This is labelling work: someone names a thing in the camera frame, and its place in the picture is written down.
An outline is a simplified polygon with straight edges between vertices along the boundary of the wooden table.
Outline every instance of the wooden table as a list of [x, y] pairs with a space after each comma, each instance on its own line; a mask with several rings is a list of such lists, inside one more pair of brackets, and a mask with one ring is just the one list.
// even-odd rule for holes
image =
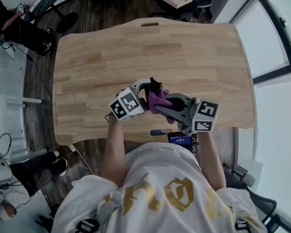
[[[56, 141], [70, 145], [105, 138], [108, 104], [137, 79], [154, 77], [171, 93], [220, 103], [217, 126], [256, 122], [253, 82], [231, 24], [144, 18], [59, 41], [53, 80]], [[155, 141], [150, 130], [172, 129], [150, 112], [124, 122], [125, 139]]]

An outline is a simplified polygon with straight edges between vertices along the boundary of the black stand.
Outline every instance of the black stand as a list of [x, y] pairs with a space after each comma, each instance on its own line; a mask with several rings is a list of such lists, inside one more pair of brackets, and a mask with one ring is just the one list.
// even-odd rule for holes
[[64, 33], [67, 30], [71, 29], [72, 26], [77, 22], [79, 15], [77, 13], [69, 13], [64, 16], [55, 6], [51, 5], [51, 8], [56, 12], [60, 17], [60, 22], [57, 25], [57, 32]]

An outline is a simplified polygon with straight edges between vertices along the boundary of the person in black clothes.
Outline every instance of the person in black clothes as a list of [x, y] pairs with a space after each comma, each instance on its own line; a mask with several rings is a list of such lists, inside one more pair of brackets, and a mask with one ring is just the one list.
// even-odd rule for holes
[[39, 29], [21, 19], [22, 15], [22, 12], [8, 10], [0, 1], [0, 35], [4, 35], [4, 40], [22, 44], [37, 54], [47, 54], [53, 46], [52, 30]]

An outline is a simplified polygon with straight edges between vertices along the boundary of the black pants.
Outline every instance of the black pants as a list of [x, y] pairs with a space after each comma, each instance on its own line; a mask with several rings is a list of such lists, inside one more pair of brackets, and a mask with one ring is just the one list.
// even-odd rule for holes
[[49, 34], [30, 22], [25, 22], [18, 18], [11, 25], [11, 30], [7, 28], [4, 31], [5, 40], [13, 41], [35, 51], [37, 54], [42, 54], [46, 46], [44, 41], [48, 39]]
[[23, 163], [10, 166], [13, 175], [23, 184], [29, 196], [46, 186], [49, 181], [59, 175], [62, 170], [54, 163], [56, 156], [53, 152], [32, 158]]

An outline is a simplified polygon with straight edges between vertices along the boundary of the person in white shirt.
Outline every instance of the person in white shirt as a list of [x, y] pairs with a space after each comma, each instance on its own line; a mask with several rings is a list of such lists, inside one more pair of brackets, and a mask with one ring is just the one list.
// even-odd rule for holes
[[107, 233], [267, 232], [246, 190], [226, 188], [210, 133], [198, 133], [202, 166], [187, 149], [146, 143], [125, 155], [122, 123], [109, 116], [101, 177], [89, 175], [59, 207], [53, 233], [75, 233], [82, 220], [96, 219]]

